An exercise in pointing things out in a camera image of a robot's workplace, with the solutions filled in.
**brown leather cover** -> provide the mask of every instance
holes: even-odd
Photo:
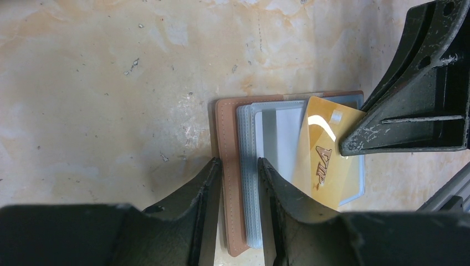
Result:
[[[306,100],[311,96],[330,97],[362,94],[362,91],[306,93],[222,99],[216,102],[218,151],[223,164],[223,204],[228,254],[236,257],[249,248],[246,240],[243,192],[240,174],[240,152],[236,110],[239,106],[265,101]]]

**stitched edge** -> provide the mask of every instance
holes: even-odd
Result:
[[[267,102],[267,101],[270,101],[270,100],[262,100],[262,101],[239,101],[237,103],[224,103],[222,105],[222,108],[221,108],[221,123],[222,123],[222,137],[223,137],[223,147],[224,147],[224,152],[225,152],[225,160],[228,161],[228,154],[227,154],[227,140],[226,140],[226,137],[225,137],[225,127],[224,127],[224,118],[223,118],[223,111],[224,111],[224,108],[226,107],[226,105],[231,105],[231,104],[252,104],[252,103],[264,103],[264,102]],[[228,164],[226,164],[227,166],[224,166],[224,168],[226,167],[227,168],[227,171],[226,171],[226,174],[227,174],[227,179],[228,179],[228,201],[229,201],[229,204],[230,204],[230,225],[231,225],[231,229],[232,229],[232,235],[234,235],[234,229],[233,229],[233,208],[232,208],[232,186],[231,186],[231,183],[230,183],[230,167],[228,167]],[[232,243],[233,243],[233,250],[234,251],[238,251],[237,248],[235,247],[235,239],[232,237]]]

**stitching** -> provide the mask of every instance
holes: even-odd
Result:
[[[225,103],[225,104],[223,104],[223,106],[221,108],[221,120],[222,120],[223,147],[224,147],[224,151],[225,151],[225,160],[226,161],[228,161],[227,140],[225,138],[225,127],[224,127],[224,123],[223,123],[224,122],[223,110],[224,110],[225,105],[263,103],[263,102],[266,102],[266,101],[268,101],[268,100],[264,100],[264,101],[239,101],[237,103]],[[227,166],[227,178],[228,178],[228,201],[229,201],[229,204],[230,204],[230,225],[232,226],[232,234],[234,234],[234,232],[233,232],[233,230],[234,230],[233,229],[233,209],[232,209],[232,186],[231,186],[231,183],[230,183],[230,168],[228,167],[228,164],[226,164],[226,166]],[[233,249],[235,251],[238,251],[237,248],[235,247],[235,239],[233,237],[232,237],[232,243],[233,243]]]

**stone floor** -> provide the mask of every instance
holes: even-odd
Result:
[[[367,97],[423,2],[1,1],[0,206],[145,208],[212,156],[216,99]],[[469,160],[367,156],[366,194],[341,210],[416,209]],[[218,232],[215,265],[263,265],[262,250],[230,257]]]

